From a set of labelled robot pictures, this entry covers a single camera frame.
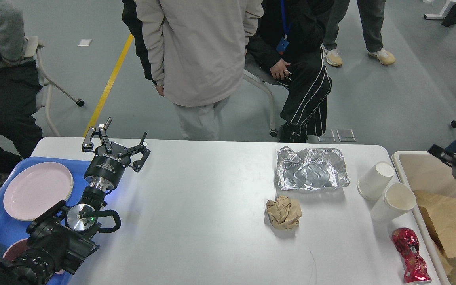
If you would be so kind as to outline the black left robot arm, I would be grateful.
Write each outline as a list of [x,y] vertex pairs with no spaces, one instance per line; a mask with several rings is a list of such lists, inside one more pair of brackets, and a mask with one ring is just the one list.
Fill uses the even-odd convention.
[[120,229],[119,214],[105,209],[105,197],[116,189],[124,171],[141,170],[151,151],[145,132],[136,146],[111,141],[106,130],[112,118],[92,126],[82,144],[94,153],[84,179],[88,182],[74,206],[59,200],[27,227],[28,249],[13,261],[0,258],[0,285],[45,285],[61,270],[74,274],[83,261],[99,249],[92,237]]

